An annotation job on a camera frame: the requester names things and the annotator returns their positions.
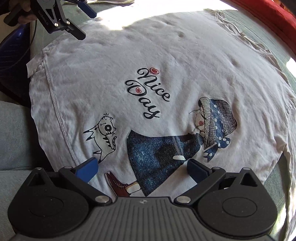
blue object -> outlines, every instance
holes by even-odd
[[[95,18],[96,17],[96,12],[86,2],[78,1],[77,5],[90,18]]]
[[[88,183],[97,174],[98,169],[98,160],[94,157],[74,168],[75,175],[86,183]]]
[[[138,184],[145,196],[151,194],[203,144],[199,134],[147,137],[133,130],[126,140],[128,158]],[[184,160],[174,159],[182,155]]]
[[[187,162],[187,173],[198,184],[210,175],[211,169],[198,163],[195,159],[189,159]]]
[[[20,25],[0,43],[0,89],[3,93],[30,107],[29,83],[26,64],[30,51],[13,67],[30,45],[30,25]]]

cartoon girl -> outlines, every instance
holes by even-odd
[[[230,105],[224,100],[201,97],[198,106],[193,111],[196,114],[195,129],[191,134],[147,137],[130,132],[127,153],[136,181],[121,183],[112,172],[105,173],[109,186],[117,196],[130,196],[140,189],[148,196],[192,158],[201,145],[205,145],[204,157],[210,161],[219,148],[230,144],[230,138],[226,136],[237,127]]]
[[[198,129],[204,138],[204,157],[210,161],[219,148],[226,148],[229,145],[230,138],[226,136],[236,129],[237,122],[230,105],[224,100],[201,97],[198,106],[199,109],[192,111],[196,113],[193,132]]]

black cable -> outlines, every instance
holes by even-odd
[[[25,53],[22,55],[22,57],[20,57],[20,59],[19,59],[18,61],[16,61],[13,65],[11,65],[11,66],[9,66],[9,67],[7,67],[7,68],[5,68],[5,69],[0,69],[0,71],[8,70],[8,69],[12,68],[13,66],[17,65],[17,64],[22,60],[22,58],[28,53],[28,51],[29,51],[30,48],[31,48],[31,45],[32,45],[33,40],[34,40],[34,38],[35,38],[36,29],[37,29],[37,20],[35,21],[35,29],[34,29],[34,34],[33,34],[33,37],[32,37],[32,40],[31,40],[31,43],[30,43],[28,49],[26,50],[26,52],[25,52]]]

red heart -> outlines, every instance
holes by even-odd
[[[139,87],[136,88],[137,93],[142,93],[141,89]]]
[[[156,68],[150,68],[150,72],[153,73],[153,74],[159,74],[159,70],[156,69]]]

red fabric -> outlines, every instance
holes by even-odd
[[[271,0],[231,0],[266,24],[296,54],[296,18]]]

